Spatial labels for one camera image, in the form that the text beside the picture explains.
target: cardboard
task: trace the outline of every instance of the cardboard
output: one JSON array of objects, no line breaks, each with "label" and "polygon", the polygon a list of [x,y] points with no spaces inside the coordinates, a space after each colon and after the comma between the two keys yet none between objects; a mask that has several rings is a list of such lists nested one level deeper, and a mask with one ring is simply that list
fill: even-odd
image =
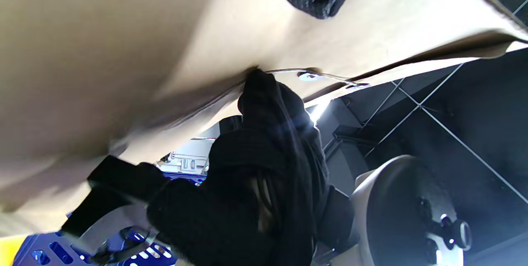
[{"label": "cardboard", "polygon": [[[237,114],[248,67],[377,85],[524,48],[495,0],[0,0],[0,238],[57,230],[106,153],[154,162]],[[351,91],[276,78],[313,105]]]}]

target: blue basket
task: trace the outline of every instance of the blue basket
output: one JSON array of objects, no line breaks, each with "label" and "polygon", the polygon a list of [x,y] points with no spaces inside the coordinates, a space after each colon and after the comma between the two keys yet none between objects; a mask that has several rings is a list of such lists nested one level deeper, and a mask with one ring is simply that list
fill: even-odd
[{"label": "blue basket", "polygon": [[[166,177],[184,178],[199,186],[205,175],[165,173]],[[112,250],[122,249],[123,239],[116,234],[109,240]],[[89,254],[72,247],[71,242],[63,238],[59,232],[28,236],[13,261],[13,266],[89,266]],[[171,253],[170,247],[153,244],[146,251],[133,256],[117,266],[172,266],[177,258]]]}]

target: yellow object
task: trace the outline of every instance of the yellow object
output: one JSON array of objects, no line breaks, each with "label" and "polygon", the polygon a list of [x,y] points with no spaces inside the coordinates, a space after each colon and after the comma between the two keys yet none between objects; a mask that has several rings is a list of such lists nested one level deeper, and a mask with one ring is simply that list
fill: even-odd
[{"label": "yellow object", "polygon": [[0,266],[12,266],[15,255],[27,236],[0,238]]}]

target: light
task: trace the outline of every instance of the light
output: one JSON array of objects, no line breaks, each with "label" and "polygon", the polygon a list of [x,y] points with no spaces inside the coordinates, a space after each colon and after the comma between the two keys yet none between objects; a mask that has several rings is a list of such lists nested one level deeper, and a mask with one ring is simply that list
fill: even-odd
[{"label": "light", "polygon": [[325,109],[330,104],[330,100],[324,100],[321,103],[317,104],[315,108],[313,109],[313,112],[310,114],[310,119],[314,124],[317,124],[317,120],[323,115],[323,112],[325,112]]},{"label": "light", "polygon": [[437,250],[436,251],[436,264],[440,264],[442,262],[442,252]]}]

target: round knob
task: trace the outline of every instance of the round knob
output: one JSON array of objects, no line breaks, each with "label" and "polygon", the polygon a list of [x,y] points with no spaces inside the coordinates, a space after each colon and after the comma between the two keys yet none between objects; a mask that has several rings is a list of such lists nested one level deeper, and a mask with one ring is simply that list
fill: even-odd
[{"label": "round knob", "polygon": [[455,244],[458,245],[464,251],[467,251],[471,248],[471,243],[473,238],[471,237],[471,229],[469,228],[468,223],[457,219],[453,222],[453,239]]}]

